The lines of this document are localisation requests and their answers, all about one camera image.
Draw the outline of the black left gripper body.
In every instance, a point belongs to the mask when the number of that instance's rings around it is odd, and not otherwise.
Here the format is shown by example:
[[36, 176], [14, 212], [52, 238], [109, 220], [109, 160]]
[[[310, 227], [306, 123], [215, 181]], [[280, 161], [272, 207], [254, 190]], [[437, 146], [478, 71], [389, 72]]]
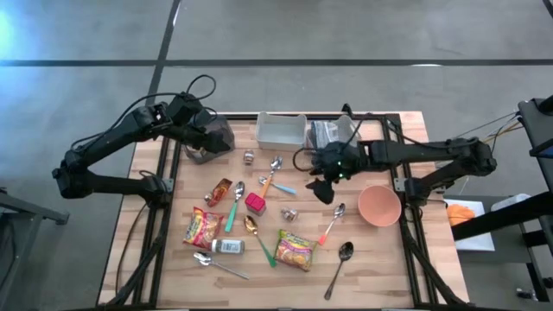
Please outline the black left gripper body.
[[183, 143], [193, 149], [209, 149], [209, 133], [193, 125], [186, 125], [183, 129]]

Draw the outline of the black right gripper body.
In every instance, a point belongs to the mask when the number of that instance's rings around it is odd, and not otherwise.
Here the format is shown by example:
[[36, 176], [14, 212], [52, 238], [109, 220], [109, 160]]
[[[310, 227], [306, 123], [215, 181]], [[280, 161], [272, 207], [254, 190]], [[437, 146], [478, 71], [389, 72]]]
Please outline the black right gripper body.
[[361, 171], [359, 149], [348, 143], [334, 142], [317, 149], [311, 162], [311, 175], [322, 175], [325, 180], [349, 180]]

